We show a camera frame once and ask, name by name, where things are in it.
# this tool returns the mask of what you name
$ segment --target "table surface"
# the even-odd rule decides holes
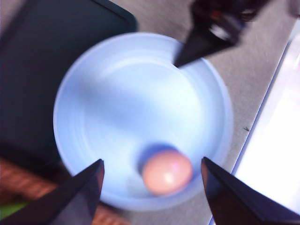
[[[131,12],[139,31],[160,33],[184,41],[191,28],[192,0],[112,0]],[[3,31],[25,0],[0,0],[0,30]],[[239,47],[207,57],[228,87],[234,111],[234,135],[223,166],[231,170],[248,136],[296,19],[289,15],[287,1],[274,0],[249,24]],[[137,225],[206,225],[210,210],[204,192],[167,210],[119,211]]]

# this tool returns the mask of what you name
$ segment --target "egg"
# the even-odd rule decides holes
[[[190,160],[175,150],[164,150],[152,156],[143,166],[142,179],[155,195],[169,195],[184,188],[192,179]]]

